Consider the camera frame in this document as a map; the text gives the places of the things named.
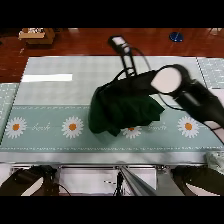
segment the robotic arm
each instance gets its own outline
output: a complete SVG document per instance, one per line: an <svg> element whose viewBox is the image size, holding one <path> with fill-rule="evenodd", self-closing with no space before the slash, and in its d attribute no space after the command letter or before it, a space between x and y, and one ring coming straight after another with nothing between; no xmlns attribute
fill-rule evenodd
<svg viewBox="0 0 224 224"><path fill-rule="evenodd" d="M164 94L171 96L192 118L208 126L224 142L224 108L221 102L199 81L191 79L185 67L178 64L166 65L157 71L151 70L137 75L132 58L132 48L124 38L112 36L108 43L120 54L123 65L124 56L130 57L134 71L134 76L127 74L127 66L124 65L129 81L120 79L117 80L116 85L132 91L129 93L135 95Z"/></svg>

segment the blue round object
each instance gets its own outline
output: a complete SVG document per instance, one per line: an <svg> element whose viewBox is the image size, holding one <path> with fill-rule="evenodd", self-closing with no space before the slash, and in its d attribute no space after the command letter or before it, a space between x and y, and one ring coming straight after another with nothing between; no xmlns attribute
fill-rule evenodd
<svg viewBox="0 0 224 224"><path fill-rule="evenodd" d="M180 32L173 32L170 34L170 40L173 42L182 42L183 39L184 37Z"/></svg>

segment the daisy print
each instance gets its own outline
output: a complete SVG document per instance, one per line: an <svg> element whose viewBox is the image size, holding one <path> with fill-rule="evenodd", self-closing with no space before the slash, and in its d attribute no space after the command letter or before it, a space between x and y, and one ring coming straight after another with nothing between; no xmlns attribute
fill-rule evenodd
<svg viewBox="0 0 224 224"><path fill-rule="evenodd" d="M63 122L62 125L62 131L64 132L63 135L66 136L66 138L75 138L82 134L83 130L83 122L78 117L69 117L66 119L65 122Z"/></svg>
<svg viewBox="0 0 224 224"><path fill-rule="evenodd" d="M190 117L185 116L179 119L177 127L178 130L182 132L182 135L188 138L194 138L199 133L199 127L197 122Z"/></svg>
<svg viewBox="0 0 224 224"><path fill-rule="evenodd" d="M8 138L17 138L26 130L26 121L22 117L15 117L8 122L6 126L6 135Z"/></svg>
<svg viewBox="0 0 224 224"><path fill-rule="evenodd" d="M123 132L123 135L126 136L126 138L135 138L136 136L139 136L141 134L141 131L142 128L137 126L135 128L125 128L125 129L122 129L121 131Z"/></svg>

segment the silver metal bar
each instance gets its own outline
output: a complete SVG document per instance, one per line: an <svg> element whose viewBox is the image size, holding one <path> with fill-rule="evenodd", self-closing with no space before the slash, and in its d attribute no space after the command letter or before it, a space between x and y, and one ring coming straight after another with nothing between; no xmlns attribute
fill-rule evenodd
<svg viewBox="0 0 224 224"><path fill-rule="evenodd" d="M132 195L134 196L157 196L156 191L145 181L128 170L125 166L119 167L119 170L126 181Z"/></svg>

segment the wooden floor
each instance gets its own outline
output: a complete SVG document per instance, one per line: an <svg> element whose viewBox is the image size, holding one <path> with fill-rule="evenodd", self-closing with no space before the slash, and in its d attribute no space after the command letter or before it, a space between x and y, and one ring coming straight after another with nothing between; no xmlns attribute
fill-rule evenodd
<svg viewBox="0 0 224 224"><path fill-rule="evenodd" d="M18 34L0 37L0 83L20 82L28 57L69 55L116 55L108 46L111 35L125 39L152 56L224 57L224 29L217 28L79 28L58 33L50 46L28 46ZM169 39L182 32L184 41Z"/></svg>

